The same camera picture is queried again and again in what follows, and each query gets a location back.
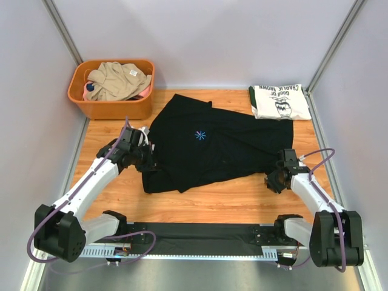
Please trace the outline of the black t shirt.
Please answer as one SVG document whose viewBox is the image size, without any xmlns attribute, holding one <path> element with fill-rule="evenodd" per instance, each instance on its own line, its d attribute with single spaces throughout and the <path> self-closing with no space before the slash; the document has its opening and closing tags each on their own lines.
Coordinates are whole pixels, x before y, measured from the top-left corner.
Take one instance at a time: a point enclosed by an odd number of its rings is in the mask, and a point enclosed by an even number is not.
<svg viewBox="0 0 388 291">
<path fill-rule="evenodd" d="M 150 126 L 156 168 L 142 174 L 146 193 L 270 173 L 293 146 L 293 121 L 256 119 L 175 94 Z"/>
</svg>

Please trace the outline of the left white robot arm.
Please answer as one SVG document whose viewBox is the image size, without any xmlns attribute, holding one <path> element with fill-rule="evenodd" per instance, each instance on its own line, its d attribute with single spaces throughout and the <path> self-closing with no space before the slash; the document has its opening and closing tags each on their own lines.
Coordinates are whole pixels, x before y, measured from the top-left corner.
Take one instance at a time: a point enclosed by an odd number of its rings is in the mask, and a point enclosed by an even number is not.
<svg viewBox="0 0 388 291">
<path fill-rule="evenodd" d="M 40 205 L 35 212 L 35 229 L 27 248 L 48 253 L 52 262 L 74 262 L 85 246 L 101 239 L 121 243 L 128 236 L 127 218 L 106 210 L 97 218 L 84 216 L 99 194 L 124 169 L 135 166 L 139 172 L 155 167 L 149 129 L 125 125 L 118 138 L 101 148 L 90 168 L 80 180 L 52 205 Z"/>
</svg>

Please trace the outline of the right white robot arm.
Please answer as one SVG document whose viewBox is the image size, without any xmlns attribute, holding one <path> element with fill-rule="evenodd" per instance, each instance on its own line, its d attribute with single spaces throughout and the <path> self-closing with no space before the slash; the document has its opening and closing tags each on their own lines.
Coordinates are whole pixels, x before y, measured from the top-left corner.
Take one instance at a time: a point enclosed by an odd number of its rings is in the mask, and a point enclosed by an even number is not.
<svg viewBox="0 0 388 291">
<path fill-rule="evenodd" d="M 317 267 L 334 267 L 344 272 L 348 266 L 364 262 L 363 225 L 358 212 L 346 210 L 319 185 L 314 169 L 304 164 L 294 149 L 278 153 L 275 169 L 264 179 L 271 191 L 291 190 L 314 215 L 313 223 L 298 215 L 281 215 L 274 227 L 274 240 L 282 245 L 295 240 L 307 247 Z"/>
</svg>

